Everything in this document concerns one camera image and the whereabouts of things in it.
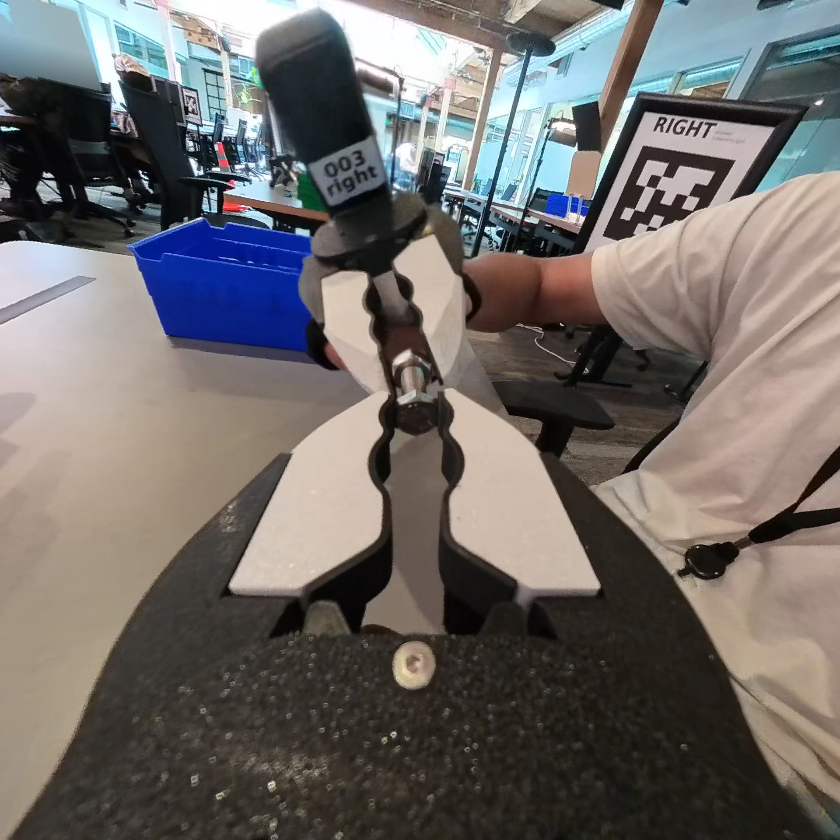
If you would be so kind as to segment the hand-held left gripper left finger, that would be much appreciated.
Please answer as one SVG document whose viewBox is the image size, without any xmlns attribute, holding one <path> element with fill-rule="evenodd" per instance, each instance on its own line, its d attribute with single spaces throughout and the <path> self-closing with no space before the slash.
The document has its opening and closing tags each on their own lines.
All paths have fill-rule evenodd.
<svg viewBox="0 0 840 840">
<path fill-rule="evenodd" d="M 384 533 L 371 456 L 389 394 L 368 395 L 292 451 L 234 571 L 232 595 L 309 595 Z"/>
</svg>

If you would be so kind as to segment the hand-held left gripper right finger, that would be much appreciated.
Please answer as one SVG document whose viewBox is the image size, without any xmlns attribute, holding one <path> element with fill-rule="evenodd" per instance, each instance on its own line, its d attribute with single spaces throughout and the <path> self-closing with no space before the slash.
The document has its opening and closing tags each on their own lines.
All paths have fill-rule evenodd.
<svg viewBox="0 0 840 840">
<path fill-rule="evenodd" d="M 440 573 L 456 597 L 592 597 L 601 584 L 539 451 L 454 388 L 440 394 L 449 483 Z"/>
</svg>

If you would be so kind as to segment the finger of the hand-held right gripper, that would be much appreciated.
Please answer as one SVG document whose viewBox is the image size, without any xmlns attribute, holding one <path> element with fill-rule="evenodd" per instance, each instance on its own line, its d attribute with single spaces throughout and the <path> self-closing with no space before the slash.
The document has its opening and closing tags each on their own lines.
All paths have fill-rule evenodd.
<svg viewBox="0 0 840 840">
<path fill-rule="evenodd" d="M 343 269 L 322 278 L 323 333 L 363 389 L 393 396 L 381 324 L 368 306 L 371 290 L 371 279 L 363 271 Z"/>
<path fill-rule="evenodd" d="M 466 340 L 467 295 L 462 276 L 434 234 L 415 239 L 395 258 L 395 278 L 406 289 L 421 346 L 436 380 L 454 386 Z"/>
</svg>

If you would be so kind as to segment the steel hex bolt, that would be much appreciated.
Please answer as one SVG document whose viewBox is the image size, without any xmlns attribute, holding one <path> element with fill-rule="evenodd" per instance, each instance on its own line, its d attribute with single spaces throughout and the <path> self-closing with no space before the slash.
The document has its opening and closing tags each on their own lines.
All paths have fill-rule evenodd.
<svg viewBox="0 0 840 840">
<path fill-rule="evenodd" d="M 436 427 L 437 398 L 429 391 L 433 375 L 427 380 L 419 369 L 408 368 L 398 378 L 392 378 L 395 386 L 396 425 L 403 432 L 415 436 Z"/>
</svg>

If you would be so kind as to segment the blue plastic bin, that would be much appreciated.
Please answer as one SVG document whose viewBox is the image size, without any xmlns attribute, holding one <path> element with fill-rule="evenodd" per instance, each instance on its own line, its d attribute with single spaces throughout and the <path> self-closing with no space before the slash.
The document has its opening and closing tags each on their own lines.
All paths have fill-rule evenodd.
<svg viewBox="0 0 840 840">
<path fill-rule="evenodd" d="M 200 218 L 129 248 L 166 335 L 307 351 L 298 282 L 309 236 Z"/>
</svg>

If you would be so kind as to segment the person's right forearm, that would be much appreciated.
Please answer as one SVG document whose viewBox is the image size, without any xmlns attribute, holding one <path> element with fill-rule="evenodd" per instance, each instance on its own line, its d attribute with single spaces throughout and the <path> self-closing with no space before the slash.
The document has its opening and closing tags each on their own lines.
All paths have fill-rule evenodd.
<svg viewBox="0 0 840 840">
<path fill-rule="evenodd" d="M 469 259 L 464 269 L 480 296 L 468 329 L 500 333 L 520 323 L 607 323 L 595 295 L 592 255 L 543 259 L 496 253 Z"/>
</svg>

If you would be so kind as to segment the wooden office desk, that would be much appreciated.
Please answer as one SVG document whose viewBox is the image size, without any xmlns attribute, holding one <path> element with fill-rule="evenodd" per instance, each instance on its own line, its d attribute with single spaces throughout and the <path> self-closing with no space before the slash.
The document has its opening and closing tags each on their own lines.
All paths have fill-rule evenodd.
<svg viewBox="0 0 840 840">
<path fill-rule="evenodd" d="M 225 201 L 268 216 L 274 229 L 284 231 L 300 229 L 311 235 L 329 221 L 327 213 L 304 207 L 297 198 L 287 197 L 267 182 L 237 183 L 236 188 L 226 191 Z"/>
</svg>

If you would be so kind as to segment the black office chair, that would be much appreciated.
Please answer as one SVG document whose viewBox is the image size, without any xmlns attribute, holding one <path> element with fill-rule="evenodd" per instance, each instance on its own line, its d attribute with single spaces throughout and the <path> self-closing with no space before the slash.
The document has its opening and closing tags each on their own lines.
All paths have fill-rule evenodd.
<svg viewBox="0 0 840 840">
<path fill-rule="evenodd" d="M 220 228 L 228 223 L 262 226 L 253 219 L 224 212 L 229 182 L 246 182 L 244 177 L 194 173 L 169 103 L 154 92 L 139 90 L 124 81 L 120 88 L 159 189 L 162 232 L 199 218 Z"/>
</svg>

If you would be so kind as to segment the black tripod pole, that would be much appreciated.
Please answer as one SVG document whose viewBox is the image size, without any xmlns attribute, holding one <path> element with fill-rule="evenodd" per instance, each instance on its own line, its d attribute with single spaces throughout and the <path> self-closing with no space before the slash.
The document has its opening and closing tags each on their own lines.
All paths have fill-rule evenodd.
<svg viewBox="0 0 840 840">
<path fill-rule="evenodd" d="M 497 157 L 497 163 L 490 179 L 490 188 L 486 195 L 486 201 L 481 210 L 478 226 L 476 229 L 476 236 L 474 244 L 471 249 L 470 256 L 475 258 L 480 253 L 480 245 L 489 223 L 490 212 L 494 198 L 497 191 L 497 185 L 501 174 L 502 164 L 508 147 L 509 138 L 512 131 L 513 123 L 515 122 L 516 113 L 518 110 L 519 100 L 521 98 L 524 82 L 529 73 L 529 65 L 533 56 L 546 57 L 551 56 L 555 51 L 555 44 L 551 37 L 546 36 L 540 32 L 534 31 L 518 31 L 507 37 L 507 46 L 509 49 L 521 57 L 521 66 L 519 71 L 518 83 L 514 92 L 510 111 L 507 118 L 505 131 L 502 135 L 500 150 Z"/>
</svg>

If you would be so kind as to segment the framed marker sign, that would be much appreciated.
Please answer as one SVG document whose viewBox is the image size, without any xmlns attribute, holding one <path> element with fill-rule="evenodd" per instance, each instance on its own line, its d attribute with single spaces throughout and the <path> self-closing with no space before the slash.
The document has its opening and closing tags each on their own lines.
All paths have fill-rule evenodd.
<svg viewBox="0 0 840 840">
<path fill-rule="evenodd" d="M 774 101 L 638 93 L 571 253 L 754 193 L 806 112 Z"/>
</svg>

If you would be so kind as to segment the wooden post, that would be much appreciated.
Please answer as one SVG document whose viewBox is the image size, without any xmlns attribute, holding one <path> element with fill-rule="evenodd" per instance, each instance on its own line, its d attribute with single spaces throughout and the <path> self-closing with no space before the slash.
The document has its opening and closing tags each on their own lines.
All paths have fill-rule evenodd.
<svg viewBox="0 0 840 840">
<path fill-rule="evenodd" d="M 664 4 L 663 1 L 633 3 L 598 98 L 602 146 L 606 146 L 614 131 L 624 100 Z"/>
</svg>

